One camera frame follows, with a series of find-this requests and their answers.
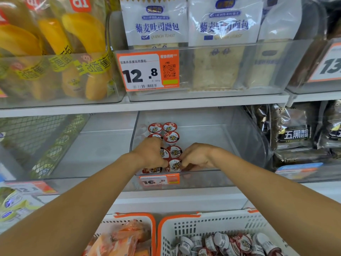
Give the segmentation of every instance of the person's left hand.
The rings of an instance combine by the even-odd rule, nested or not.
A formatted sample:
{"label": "person's left hand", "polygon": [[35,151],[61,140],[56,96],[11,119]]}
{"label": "person's left hand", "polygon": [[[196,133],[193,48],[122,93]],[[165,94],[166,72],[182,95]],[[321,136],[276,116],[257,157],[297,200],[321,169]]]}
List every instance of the person's left hand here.
{"label": "person's left hand", "polygon": [[162,159],[160,155],[161,146],[162,140],[160,138],[147,137],[133,151],[131,151],[131,153],[139,156],[143,162],[143,168],[166,168],[168,166],[168,161]]}

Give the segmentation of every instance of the white plastic basket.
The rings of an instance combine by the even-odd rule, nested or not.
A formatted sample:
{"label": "white plastic basket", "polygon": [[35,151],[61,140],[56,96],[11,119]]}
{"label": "white plastic basket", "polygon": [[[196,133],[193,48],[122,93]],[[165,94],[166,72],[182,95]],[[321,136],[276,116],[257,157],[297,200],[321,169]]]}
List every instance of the white plastic basket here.
{"label": "white plastic basket", "polygon": [[138,220],[148,224],[151,229],[151,256],[156,255],[156,222],[153,215],[149,213],[129,213],[106,215],[96,230],[95,235],[100,236],[103,232],[108,232],[111,227],[124,225],[132,220]]}
{"label": "white plastic basket", "polygon": [[158,227],[156,256],[171,256],[171,249],[180,241],[181,236],[208,237],[218,231],[226,234],[262,232],[285,254],[298,256],[257,210],[232,210],[165,217]]}

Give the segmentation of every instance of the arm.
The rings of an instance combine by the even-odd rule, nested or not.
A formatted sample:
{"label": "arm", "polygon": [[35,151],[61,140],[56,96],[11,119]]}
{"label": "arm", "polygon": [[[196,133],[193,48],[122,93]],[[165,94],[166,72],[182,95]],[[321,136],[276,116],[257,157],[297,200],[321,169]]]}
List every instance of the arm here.
{"label": "arm", "polygon": [[338,202],[215,146],[193,144],[180,158],[182,167],[221,169],[300,255],[340,254]]}
{"label": "arm", "polygon": [[141,168],[167,167],[161,139],[146,138],[0,235],[1,255],[82,255],[114,201]]}

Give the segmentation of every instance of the red logo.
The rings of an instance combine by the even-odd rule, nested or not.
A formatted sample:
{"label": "red logo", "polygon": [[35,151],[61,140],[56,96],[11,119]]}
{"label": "red logo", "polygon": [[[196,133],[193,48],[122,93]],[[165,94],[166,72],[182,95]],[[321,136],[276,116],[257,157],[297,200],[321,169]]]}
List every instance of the red logo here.
{"label": "red logo", "polygon": [[8,20],[7,20],[5,13],[3,13],[3,11],[0,9],[0,25],[5,25],[5,24],[8,24]]}
{"label": "red logo", "polygon": [[90,0],[70,0],[75,12],[91,12]]}
{"label": "red logo", "polygon": [[26,0],[26,6],[30,10],[36,10],[39,4],[39,0]]}

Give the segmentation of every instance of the barcode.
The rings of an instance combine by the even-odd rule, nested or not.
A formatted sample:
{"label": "barcode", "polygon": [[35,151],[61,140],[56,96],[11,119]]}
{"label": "barcode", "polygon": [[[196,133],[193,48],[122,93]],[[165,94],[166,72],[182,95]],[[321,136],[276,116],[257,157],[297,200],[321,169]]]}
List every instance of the barcode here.
{"label": "barcode", "polygon": [[163,65],[163,77],[168,78],[168,77],[176,77],[175,73],[175,64],[165,64]]}
{"label": "barcode", "polygon": [[141,85],[133,85],[133,89],[149,89],[156,88],[157,84],[141,84]]}

